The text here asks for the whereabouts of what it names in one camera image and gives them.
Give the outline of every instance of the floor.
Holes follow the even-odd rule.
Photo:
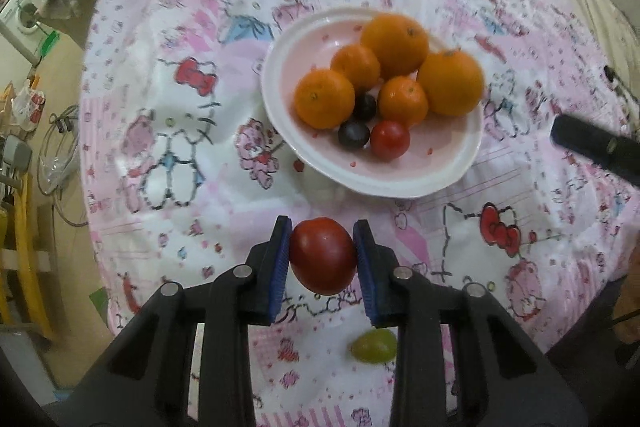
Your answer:
[[[78,103],[82,50],[69,38],[62,36],[53,50],[38,67],[41,89],[46,95],[46,105],[40,124],[29,140],[34,158],[49,128],[49,116],[60,114],[69,105]],[[37,162],[31,163],[35,175]],[[72,180],[67,189],[65,207],[73,216],[80,216],[84,201],[79,178]],[[34,205],[50,205],[50,201],[34,187]],[[89,238],[88,227],[80,229],[66,224],[53,212],[54,247],[57,254],[57,273],[60,298],[52,296],[56,318],[56,331],[60,339],[45,353],[55,383],[61,387],[72,387],[92,365],[112,335],[96,312],[89,295],[102,284],[94,262],[94,249]]]

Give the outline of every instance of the cherry tomato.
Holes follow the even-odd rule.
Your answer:
[[[316,217],[293,229],[289,262],[304,287],[320,295],[335,295],[356,273],[356,249],[349,232],[339,223]]]
[[[384,120],[371,131],[371,152],[385,162],[395,160],[406,153],[410,143],[409,131],[398,122]]]

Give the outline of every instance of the pink tablecloth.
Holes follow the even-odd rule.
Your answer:
[[[343,4],[407,13],[482,64],[486,133],[458,183],[416,201],[367,198],[278,147],[258,89],[265,51],[293,20]],[[605,63],[566,0],[99,0],[82,174],[111,328],[163,280],[195,285],[241,263],[278,214],[325,215],[347,229],[369,219],[435,282],[487,285],[548,349],[623,271],[637,230],[638,192],[548,138],[562,111],[628,132]],[[250,333],[258,420],[384,425],[392,364],[346,354],[367,325],[357,280],[321,298],[290,275],[279,325]]]

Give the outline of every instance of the orange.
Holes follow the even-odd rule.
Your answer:
[[[293,93],[293,105],[300,120],[314,129],[338,127],[351,116],[355,100],[347,77],[332,70],[307,73]]]
[[[424,120],[429,103],[420,84],[414,79],[396,76],[380,88],[378,111],[383,120],[401,123],[409,129]]]
[[[385,80],[413,73],[429,53],[429,36],[420,23],[393,13],[380,14],[367,23],[360,44],[376,55]]]
[[[433,112],[463,116],[471,112],[484,92],[484,74],[476,60],[460,50],[432,53],[418,70]]]
[[[380,81],[380,63],[376,55],[361,44],[340,48],[331,59],[331,69],[346,76],[356,94],[367,92]]]

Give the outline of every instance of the plastic bag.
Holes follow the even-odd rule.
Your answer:
[[[11,101],[12,125],[18,125],[21,129],[33,131],[42,116],[42,106],[45,98],[42,91],[36,91],[24,86]]]
[[[40,179],[42,180],[42,190],[46,194],[51,194],[56,188],[63,184],[64,180],[76,171],[80,165],[80,153],[78,147],[74,147],[74,152],[69,156],[54,156],[53,158],[39,157]]]

